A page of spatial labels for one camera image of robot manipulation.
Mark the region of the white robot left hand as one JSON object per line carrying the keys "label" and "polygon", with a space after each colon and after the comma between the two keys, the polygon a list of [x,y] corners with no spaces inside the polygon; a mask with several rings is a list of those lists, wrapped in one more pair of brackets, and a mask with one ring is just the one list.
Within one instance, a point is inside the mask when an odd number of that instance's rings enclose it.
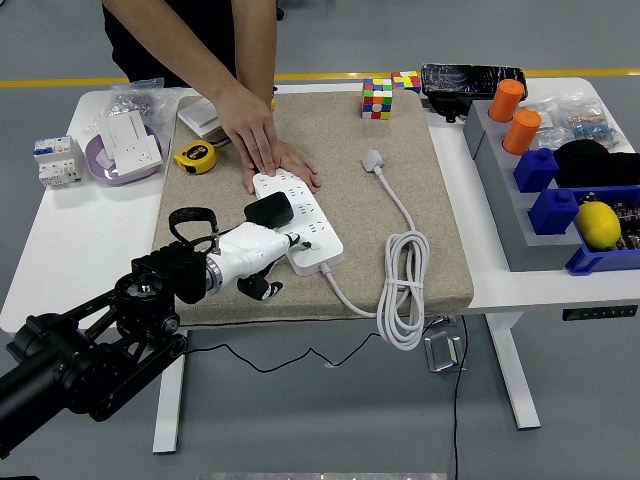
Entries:
{"label": "white robot left hand", "polygon": [[297,233],[283,234],[252,222],[244,222],[221,235],[217,247],[206,256],[206,290],[217,294],[233,282],[244,295],[264,301],[276,295],[281,282],[266,275],[290,250],[311,249],[313,244]]}

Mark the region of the person's left hand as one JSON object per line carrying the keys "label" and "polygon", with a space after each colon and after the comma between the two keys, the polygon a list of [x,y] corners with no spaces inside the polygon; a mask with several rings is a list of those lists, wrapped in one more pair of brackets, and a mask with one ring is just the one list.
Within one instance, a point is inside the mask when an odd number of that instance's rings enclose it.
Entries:
{"label": "person's left hand", "polygon": [[[312,193],[321,187],[317,167],[291,144],[276,138],[271,142],[271,153],[273,169],[282,168],[298,176]],[[254,194],[253,177],[266,172],[266,169],[257,166],[248,151],[241,154],[241,161],[245,188],[249,194]]]}

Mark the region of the person's right hand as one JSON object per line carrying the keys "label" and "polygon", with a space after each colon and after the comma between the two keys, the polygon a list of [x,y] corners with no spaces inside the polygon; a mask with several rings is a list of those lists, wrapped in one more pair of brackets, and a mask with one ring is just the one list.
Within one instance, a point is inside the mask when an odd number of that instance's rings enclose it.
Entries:
{"label": "person's right hand", "polygon": [[212,103],[223,130],[240,154],[244,168],[274,174],[273,144],[277,137],[267,105],[238,83],[226,88]]}

